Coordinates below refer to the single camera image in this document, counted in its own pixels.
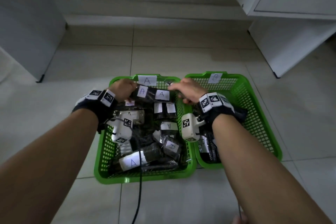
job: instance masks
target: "wrist band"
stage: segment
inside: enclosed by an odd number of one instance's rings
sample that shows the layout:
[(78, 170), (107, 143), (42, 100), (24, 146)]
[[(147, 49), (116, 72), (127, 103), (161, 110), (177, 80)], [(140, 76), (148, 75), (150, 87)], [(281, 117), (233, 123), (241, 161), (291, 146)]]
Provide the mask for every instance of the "wrist band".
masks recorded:
[(92, 90), (81, 97), (72, 112), (79, 109), (88, 109), (98, 118), (98, 133), (104, 129), (104, 124), (113, 115), (114, 107), (118, 104), (115, 94), (110, 90)]
[(198, 104), (203, 113), (204, 120), (210, 125), (212, 125), (213, 121), (220, 114), (233, 116), (235, 114), (235, 110), (227, 98), (216, 92), (204, 94), (199, 98)]

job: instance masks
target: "green plastic basket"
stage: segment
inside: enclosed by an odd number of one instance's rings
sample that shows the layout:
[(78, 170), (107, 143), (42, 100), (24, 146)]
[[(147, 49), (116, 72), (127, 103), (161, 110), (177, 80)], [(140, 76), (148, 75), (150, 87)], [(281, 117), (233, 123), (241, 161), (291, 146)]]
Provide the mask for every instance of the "green plastic basket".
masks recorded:
[[(167, 86), (164, 83), (165, 80), (173, 80), (179, 82), (180, 79), (177, 77), (161, 76), (159, 74), (141, 74), (141, 75), (156, 75), (157, 76), (157, 88), (166, 90)], [(131, 76), (119, 76), (110, 81), (110, 85), (122, 78), (129, 78), (134, 81), (138, 81), (138, 75)], [(188, 106), (183, 104), (182, 100), (176, 97), (176, 111), (177, 111), (177, 124), (179, 132), (181, 133), (181, 122), (179, 122), (182, 116), (189, 112)], [(127, 182), (138, 182), (140, 178), (140, 173), (126, 172), (122, 174), (116, 174), (110, 176), (107, 173), (107, 163), (108, 160), (115, 157), (119, 153), (119, 148), (116, 143), (111, 140), (112, 127), (103, 130), (99, 138), (98, 151), (96, 156), (96, 162), (94, 166), (94, 175), (96, 179), (102, 184), (115, 184), (115, 183), (127, 183)], [(166, 180), (166, 179), (179, 179), (186, 178), (190, 176), (196, 169), (197, 160), (195, 156), (194, 146), (190, 142), (186, 142), (188, 165), (184, 169), (178, 169), (175, 171), (152, 171), (142, 174), (143, 181), (156, 181), (156, 180)]]
[[(208, 83), (212, 73), (222, 73), (218, 83)], [(259, 105), (249, 80), (241, 74), (228, 74), (227, 72), (205, 72), (203, 74), (188, 74), (186, 78), (192, 78), (209, 92), (223, 94), (231, 103), (248, 109), (247, 119), (243, 126), (272, 152), (279, 160), (282, 159), (282, 151), (268, 124), (266, 117)], [(199, 164), (208, 169), (223, 168), (221, 163), (208, 164), (201, 158), (198, 142), (193, 143), (195, 154)]]

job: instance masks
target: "tile floor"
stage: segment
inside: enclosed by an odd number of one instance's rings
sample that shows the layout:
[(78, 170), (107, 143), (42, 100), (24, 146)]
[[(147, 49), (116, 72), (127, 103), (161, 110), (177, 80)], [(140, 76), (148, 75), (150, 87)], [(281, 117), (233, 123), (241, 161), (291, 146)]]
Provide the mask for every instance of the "tile floor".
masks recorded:
[[(246, 32), (70, 27), (43, 83), (36, 84), (16, 64), (0, 83), (0, 163), (65, 118), (84, 93), (116, 76), (182, 78), (211, 70), (249, 79), (284, 166), (336, 222), (336, 53), (326, 44), (275, 79)], [(131, 222), (138, 184), (96, 181), (98, 139), (53, 223)], [(188, 179), (145, 182), (142, 195), (137, 223), (230, 223), (238, 214), (222, 170), (197, 169)]]

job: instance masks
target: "left hand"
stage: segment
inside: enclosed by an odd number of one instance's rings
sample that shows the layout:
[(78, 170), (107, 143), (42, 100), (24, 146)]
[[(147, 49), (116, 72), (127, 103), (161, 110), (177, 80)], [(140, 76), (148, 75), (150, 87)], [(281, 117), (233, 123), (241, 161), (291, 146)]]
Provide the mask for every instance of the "left hand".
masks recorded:
[(129, 98), (136, 87), (137, 84), (134, 81), (130, 79), (120, 79), (114, 82), (108, 89), (115, 94), (115, 98), (118, 102), (122, 102)]

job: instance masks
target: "forearm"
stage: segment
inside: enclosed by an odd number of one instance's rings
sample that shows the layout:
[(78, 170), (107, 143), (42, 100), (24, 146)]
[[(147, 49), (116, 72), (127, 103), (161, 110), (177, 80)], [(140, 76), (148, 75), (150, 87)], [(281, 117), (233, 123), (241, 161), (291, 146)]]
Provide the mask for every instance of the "forearm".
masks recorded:
[(98, 119), (72, 113), (0, 169), (0, 223), (49, 223), (69, 192), (95, 136)]
[(232, 116), (213, 125), (221, 161), (252, 223), (331, 223), (286, 168)]

